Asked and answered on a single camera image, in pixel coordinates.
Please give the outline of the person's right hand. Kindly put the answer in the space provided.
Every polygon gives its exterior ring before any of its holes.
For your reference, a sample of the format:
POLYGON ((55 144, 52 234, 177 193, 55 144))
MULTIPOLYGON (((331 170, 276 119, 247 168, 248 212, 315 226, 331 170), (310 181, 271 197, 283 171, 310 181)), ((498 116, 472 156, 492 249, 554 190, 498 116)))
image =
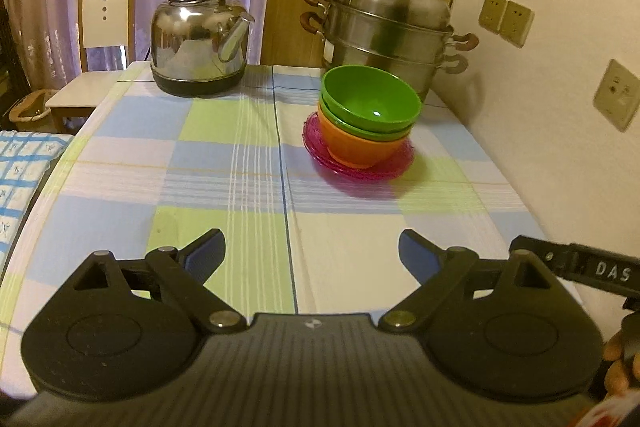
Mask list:
POLYGON ((634 355, 632 365, 623 360, 623 332, 613 335, 604 345, 603 361, 611 362, 604 377, 604 387, 608 395, 624 395, 631 388, 639 387, 639 355, 634 355))

